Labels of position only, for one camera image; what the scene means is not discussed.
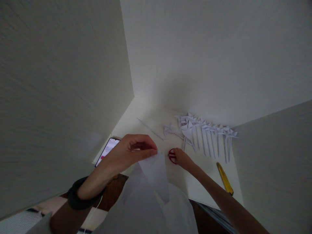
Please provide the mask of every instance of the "plastic bag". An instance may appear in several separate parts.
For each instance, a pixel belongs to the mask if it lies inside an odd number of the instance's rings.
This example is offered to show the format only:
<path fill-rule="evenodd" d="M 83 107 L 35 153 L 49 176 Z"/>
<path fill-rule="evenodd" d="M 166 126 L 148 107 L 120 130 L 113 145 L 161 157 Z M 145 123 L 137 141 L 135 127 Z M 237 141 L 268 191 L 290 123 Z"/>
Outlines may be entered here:
<path fill-rule="evenodd" d="M 198 233 L 189 200 L 167 181 L 161 152 L 135 166 L 117 202 L 93 233 Z"/>

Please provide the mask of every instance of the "scissor handle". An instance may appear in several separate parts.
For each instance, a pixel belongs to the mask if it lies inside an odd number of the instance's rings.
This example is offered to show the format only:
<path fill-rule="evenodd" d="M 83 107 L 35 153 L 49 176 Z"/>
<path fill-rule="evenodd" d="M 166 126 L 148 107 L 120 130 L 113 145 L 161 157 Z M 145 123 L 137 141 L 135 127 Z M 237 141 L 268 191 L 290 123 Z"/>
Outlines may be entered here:
<path fill-rule="evenodd" d="M 174 148 L 172 148 L 171 150 L 169 150 L 168 155 L 169 155 L 169 154 L 171 154 L 171 155 L 176 155 L 175 152 L 174 152 Z"/>
<path fill-rule="evenodd" d="M 169 159 L 170 159 L 170 161 L 171 161 L 172 163 L 174 163 L 175 165 L 177 165 L 176 162 L 172 161 L 172 159 L 176 159 L 176 156 L 169 156 Z"/>
<path fill-rule="evenodd" d="M 175 165 L 177 165 L 177 163 L 176 163 L 175 161 L 172 160 L 172 159 L 175 159 L 175 160 L 176 160 L 176 156 L 173 156 L 173 155 L 176 155 L 176 154 L 174 153 L 174 149 L 169 150 L 168 157 L 169 157 L 170 161 L 171 161 L 172 163 L 174 163 Z"/>

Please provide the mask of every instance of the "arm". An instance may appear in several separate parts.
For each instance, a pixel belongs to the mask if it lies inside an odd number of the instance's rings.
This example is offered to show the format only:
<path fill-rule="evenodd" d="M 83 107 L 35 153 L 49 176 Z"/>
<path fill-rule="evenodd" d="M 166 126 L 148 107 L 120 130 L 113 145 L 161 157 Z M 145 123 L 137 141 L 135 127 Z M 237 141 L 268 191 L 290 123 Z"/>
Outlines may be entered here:
<path fill-rule="evenodd" d="M 239 233 L 269 234 L 240 203 L 214 182 L 186 153 L 179 148 L 176 148 L 174 151 L 177 163 L 204 186 Z"/>
<path fill-rule="evenodd" d="M 148 135 L 126 135 L 80 186 L 77 196 L 81 200 L 96 197 L 105 188 L 110 178 L 123 172 L 132 164 L 156 154 L 157 147 Z M 91 207 L 80 211 L 74 210 L 66 202 L 50 220 L 52 232 L 76 234 L 90 210 Z"/>

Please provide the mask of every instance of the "phone screen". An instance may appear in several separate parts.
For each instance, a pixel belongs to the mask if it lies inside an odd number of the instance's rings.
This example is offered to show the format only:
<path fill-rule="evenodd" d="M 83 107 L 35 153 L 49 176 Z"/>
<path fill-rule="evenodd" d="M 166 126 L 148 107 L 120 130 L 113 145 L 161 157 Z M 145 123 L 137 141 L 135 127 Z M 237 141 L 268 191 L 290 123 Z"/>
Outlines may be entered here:
<path fill-rule="evenodd" d="M 105 148 L 104 148 L 100 158 L 98 159 L 95 167 L 98 166 L 98 164 L 102 161 L 102 159 L 112 150 L 112 148 L 114 148 L 118 144 L 119 141 L 120 140 L 117 140 L 117 139 L 114 139 L 114 138 L 110 138 L 108 140 L 108 142 L 107 142 L 107 144 L 106 144 L 106 146 L 105 146 Z"/>

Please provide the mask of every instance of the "white table surface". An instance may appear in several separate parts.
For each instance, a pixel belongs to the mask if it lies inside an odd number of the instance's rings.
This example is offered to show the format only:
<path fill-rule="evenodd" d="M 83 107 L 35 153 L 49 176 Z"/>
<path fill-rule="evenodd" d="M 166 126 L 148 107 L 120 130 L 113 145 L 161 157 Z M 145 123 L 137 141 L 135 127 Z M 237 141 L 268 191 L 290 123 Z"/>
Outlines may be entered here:
<path fill-rule="evenodd" d="M 139 118 L 142 120 L 158 135 L 165 138 L 161 124 L 169 124 L 172 121 L 173 126 L 178 128 L 177 119 L 174 117 L 176 114 L 181 113 L 147 103 L 138 98 L 134 98 L 128 109 L 125 111 L 124 115 L 119 120 L 118 124 L 115 126 L 111 135 L 123 137 L 126 134 L 148 134 L 154 140 L 158 149 L 161 150 L 166 156 L 165 163 L 169 183 L 174 184 L 180 188 L 190 199 L 218 209 L 219 207 L 209 195 L 209 193 L 205 190 L 205 188 L 190 173 L 182 169 L 180 166 L 173 164 L 167 157 L 168 151 L 170 149 L 175 147 L 182 148 L 183 140 L 174 134 L 168 134 L 167 139 L 163 141 L 154 135 L 144 125 L 142 125 L 137 119 Z M 201 134 L 199 139 L 200 150 L 198 150 L 196 139 L 197 138 L 195 138 L 195 146 L 197 152 L 195 153 L 190 145 L 186 145 L 185 152 L 197 165 L 201 167 L 205 173 L 207 173 L 215 182 L 224 188 L 222 179 L 216 166 L 216 163 L 219 162 L 222 165 L 223 170 L 225 171 L 227 178 L 234 190 L 233 197 L 240 204 L 244 205 L 233 153 L 231 155 L 230 163 L 226 164 L 223 145 L 220 151 L 221 157 L 214 159 L 213 156 L 211 158 L 208 154 L 208 156 L 204 155 Z M 129 167 L 122 174 L 129 176 L 133 168 L 134 165 Z"/>

